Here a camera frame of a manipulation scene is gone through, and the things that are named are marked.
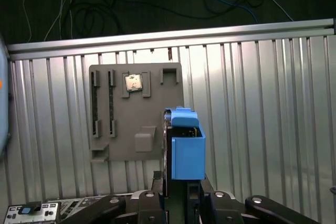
slot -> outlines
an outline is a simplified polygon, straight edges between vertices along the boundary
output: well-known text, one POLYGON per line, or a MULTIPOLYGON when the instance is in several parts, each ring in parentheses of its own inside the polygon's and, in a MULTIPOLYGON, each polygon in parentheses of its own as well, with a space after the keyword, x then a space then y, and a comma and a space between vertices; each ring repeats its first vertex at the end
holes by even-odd
POLYGON ((114 123, 113 87, 115 86, 114 70, 108 72, 109 75, 109 113, 110 113, 110 135, 116 137, 116 127, 114 123))
POLYGON ((168 79, 170 81, 174 80, 175 83, 178 84, 180 82, 180 72, 176 68, 162 68, 161 69, 161 85, 164 84, 164 79, 168 79))
POLYGON ((99 137, 98 122, 98 71, 91 72, 91 109, 92 109, 92 135, 99 137))

aluminum rail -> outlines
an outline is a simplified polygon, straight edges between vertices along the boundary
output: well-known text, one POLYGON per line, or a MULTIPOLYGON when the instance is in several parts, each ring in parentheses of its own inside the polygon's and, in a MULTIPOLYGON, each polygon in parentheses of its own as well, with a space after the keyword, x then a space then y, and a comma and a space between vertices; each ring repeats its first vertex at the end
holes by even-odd
POLYGON ((224 28, 167 31, 89 39, 60 40, 8 46, 11 61, 80 55, 98 52, 140 50, 217 44, 235 41, 333 35, 334 20, 310 20, 224 28))

blue bin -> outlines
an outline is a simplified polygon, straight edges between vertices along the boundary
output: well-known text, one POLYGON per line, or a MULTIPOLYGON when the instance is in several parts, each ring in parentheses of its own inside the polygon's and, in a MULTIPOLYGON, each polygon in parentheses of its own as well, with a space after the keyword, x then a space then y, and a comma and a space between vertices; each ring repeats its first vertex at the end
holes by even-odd
POLYGON ((8 73, 7 50, 0 38, 0 157, 8 136, 8 73))

black clamp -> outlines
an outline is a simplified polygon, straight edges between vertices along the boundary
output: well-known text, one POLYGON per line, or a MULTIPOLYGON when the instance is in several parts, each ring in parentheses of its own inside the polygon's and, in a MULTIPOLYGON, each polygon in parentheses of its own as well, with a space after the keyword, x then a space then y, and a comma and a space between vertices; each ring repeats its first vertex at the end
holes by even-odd
POLYGON ((18 214, 19 215, 29 215, 32 212, 35 211, 40 211, 41 210, 41 201, 34 201, 34 202, 29 202, 25 205, 23 205, 18 214))

blue cable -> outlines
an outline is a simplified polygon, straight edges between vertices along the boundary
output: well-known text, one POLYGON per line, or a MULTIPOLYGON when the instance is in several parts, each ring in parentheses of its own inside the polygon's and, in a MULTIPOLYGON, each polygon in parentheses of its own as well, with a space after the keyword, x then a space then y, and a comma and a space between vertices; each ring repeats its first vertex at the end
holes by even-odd
POLYGON ((245 11, 249 12, 253 16, 254 21, 256 23, 258 23, 258 19, 257 19, 256 15, 253 13, 253 11, 250 8, 248 8, 248 7, 244 6, 244 5, 239 5, 239 4, 231 3, 231 2, 226 1, 226 0, 218 0, 218 1, 220 1, 220 2, 222 2, 224 4, 226 4, 226 5, 229 5, 229 6, 235 6, 235 7, 239 7, 241 9, 244 9, 245 11))

